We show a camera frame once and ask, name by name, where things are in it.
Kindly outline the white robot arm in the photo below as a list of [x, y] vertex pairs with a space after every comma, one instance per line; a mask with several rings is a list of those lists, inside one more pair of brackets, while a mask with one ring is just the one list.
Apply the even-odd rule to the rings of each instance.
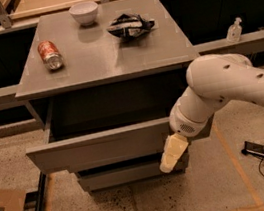
[[216, 111], [231, 100], [264, 107], [264, 69], [240, 54], [202, 55], [186, 71], [187, 89], [169, 115], [172, 135], [166, 138], [159, 169], [171, 172]]

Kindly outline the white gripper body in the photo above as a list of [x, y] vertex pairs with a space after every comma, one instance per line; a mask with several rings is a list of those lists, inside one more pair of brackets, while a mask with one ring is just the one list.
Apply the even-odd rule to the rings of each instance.
[[174, 105], [171, 110], [169, 122], [173, 132], [189, 138], [197, 136], [207, 124], [206, 121], [196, 123], [188, 119], [182, 114], [177, 105]]

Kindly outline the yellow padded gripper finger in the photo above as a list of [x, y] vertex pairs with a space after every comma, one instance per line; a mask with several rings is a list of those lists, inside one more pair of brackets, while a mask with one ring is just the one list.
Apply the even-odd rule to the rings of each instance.
[[170, 173], [176, 166], [183, 153], [188, 148], [186, 137], [175, 133], [166, 138], [159, 169], [164, 173]]

